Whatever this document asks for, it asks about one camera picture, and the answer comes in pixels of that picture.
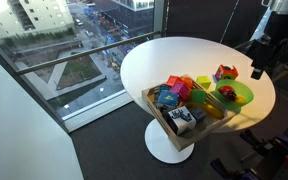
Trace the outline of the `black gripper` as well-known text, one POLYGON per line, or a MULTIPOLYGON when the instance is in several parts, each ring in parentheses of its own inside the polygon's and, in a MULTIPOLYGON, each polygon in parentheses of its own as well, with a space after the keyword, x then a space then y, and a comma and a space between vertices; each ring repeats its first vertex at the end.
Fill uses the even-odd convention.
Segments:
POLYGON ((288 15, 272 12, 264 34, 251 41, 246 55, 254 67, 251 77, 259 80, 266 67, 272 67, 284 54, 288 45, 288 15))

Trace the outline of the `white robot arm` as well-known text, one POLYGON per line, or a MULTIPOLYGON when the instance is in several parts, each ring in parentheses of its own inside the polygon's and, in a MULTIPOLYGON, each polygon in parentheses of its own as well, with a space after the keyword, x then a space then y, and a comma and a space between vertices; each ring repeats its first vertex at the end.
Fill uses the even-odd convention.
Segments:
POLYGON ((268 67, 273 67, 288 47, 288 0, 262 0, 270 17, 260 38, 250 41, 246 55, 252 59, 251 77, 259 80, 268 67))

